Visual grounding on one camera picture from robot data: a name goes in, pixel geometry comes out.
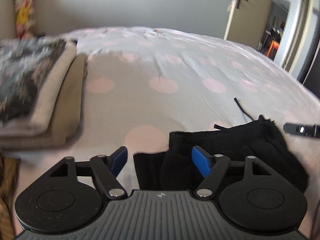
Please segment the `black pants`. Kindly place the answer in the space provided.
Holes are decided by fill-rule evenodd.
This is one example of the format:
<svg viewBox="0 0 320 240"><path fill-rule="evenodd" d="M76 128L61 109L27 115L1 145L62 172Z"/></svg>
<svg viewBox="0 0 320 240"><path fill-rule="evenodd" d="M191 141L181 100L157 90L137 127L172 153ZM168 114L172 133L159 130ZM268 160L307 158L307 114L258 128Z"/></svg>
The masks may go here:
<svg viewBox="0 0 320 240"><path fill-rule="evenodd" d="M142 190L191 190L203 181L191 158L193 147L200 146L210 155L221 154L232 161L258 157L293 186L306 191L309 176L274 122L262 115L257 120L214 131L171 132L169 149L160 153L136 153L136 175Z"/></svg>

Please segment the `black sliding wardrobe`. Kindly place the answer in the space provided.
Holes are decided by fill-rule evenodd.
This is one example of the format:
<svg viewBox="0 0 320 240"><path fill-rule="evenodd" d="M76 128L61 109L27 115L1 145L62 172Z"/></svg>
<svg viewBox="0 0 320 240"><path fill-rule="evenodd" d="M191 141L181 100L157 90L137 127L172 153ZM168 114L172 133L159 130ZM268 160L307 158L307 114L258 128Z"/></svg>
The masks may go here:
<svg viewBox="0 0 320 240"><path fill-rule="evenodd" d="M319 38L312 49L298 81L319 98Z"/></svg>

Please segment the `tan folded fleece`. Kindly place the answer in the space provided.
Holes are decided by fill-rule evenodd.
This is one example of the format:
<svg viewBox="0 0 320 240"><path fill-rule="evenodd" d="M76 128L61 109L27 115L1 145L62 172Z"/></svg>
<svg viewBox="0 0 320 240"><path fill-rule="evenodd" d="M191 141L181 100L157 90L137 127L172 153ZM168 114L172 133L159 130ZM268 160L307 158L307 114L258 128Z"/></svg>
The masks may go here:
<svg viewBox="0 0 320 240"><path fill-rule="evenodd" d="M75 135L81 118L83 79L86 76L87 55L73 60L62 83L48 129L30 138L3 138L2 150L38 150L63 146Z"/></svg>

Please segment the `beige folded sweater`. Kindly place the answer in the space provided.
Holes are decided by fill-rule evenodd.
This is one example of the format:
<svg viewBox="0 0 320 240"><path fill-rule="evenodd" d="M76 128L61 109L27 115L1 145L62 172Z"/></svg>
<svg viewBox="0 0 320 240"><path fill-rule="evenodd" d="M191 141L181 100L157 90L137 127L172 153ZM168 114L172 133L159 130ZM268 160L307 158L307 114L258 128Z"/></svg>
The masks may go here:
<svg viewBox="0 0 320 240"><path fill-rule="evenodd" d="M33 137L48 129L57 96L75 57L76 45L68 41L64 52L53 65L41 86L31 113L26 117L12 119L4 124L1 128L2 138Z"/></svg>

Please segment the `polka dot bed sheet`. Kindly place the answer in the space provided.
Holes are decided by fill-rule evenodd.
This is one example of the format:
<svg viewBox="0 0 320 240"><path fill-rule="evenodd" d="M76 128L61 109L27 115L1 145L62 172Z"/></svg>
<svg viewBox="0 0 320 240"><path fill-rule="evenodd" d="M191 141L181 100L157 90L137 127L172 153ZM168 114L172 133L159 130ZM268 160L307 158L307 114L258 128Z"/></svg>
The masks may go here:
<svg viewBox="0 0 320 240"><path fill-rule="evenodd" d="M176 30L76 30L87 53L83 131L71 153L82 160L124 145L129 155L167 150L172 131L212 130L262 114L319 123L319 100L248 46Z"/></svg>

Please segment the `beige door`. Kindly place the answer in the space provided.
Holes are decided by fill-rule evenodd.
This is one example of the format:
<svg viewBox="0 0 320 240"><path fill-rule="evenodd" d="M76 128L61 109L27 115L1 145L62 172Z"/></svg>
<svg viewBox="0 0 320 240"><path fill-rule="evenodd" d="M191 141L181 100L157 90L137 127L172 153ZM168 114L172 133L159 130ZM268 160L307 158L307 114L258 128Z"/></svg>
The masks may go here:
<svg viewBox="0 0 320 240"><path fill-rule="evenodd" d="M257 49L272 0L232 0L224 39Z"/></svg>

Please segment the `floral folded garment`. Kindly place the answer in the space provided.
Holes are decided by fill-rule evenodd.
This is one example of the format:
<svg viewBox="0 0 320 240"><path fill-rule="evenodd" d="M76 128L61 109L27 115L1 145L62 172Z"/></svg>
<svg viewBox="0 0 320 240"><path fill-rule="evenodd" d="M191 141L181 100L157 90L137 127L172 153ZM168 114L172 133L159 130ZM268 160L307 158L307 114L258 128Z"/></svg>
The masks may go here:
<svg viewBox="0 0 320 240"><path fill-rule="evenodd" d="M66 44L57 37L1 40L1 125L30 113Z"/></svg>

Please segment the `plush toy tube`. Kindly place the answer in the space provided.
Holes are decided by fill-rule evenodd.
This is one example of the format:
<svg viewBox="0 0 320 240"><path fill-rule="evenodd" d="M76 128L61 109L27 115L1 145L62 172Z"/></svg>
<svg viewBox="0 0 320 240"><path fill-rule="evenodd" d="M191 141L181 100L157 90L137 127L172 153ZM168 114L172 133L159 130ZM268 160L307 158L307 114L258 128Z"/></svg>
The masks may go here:
<svg viewBox="0 0 320 240"><path fill-rule="evenodd" d="M14 2L17 37L34 37L36 34L35 0L14 0Z"/></svg>

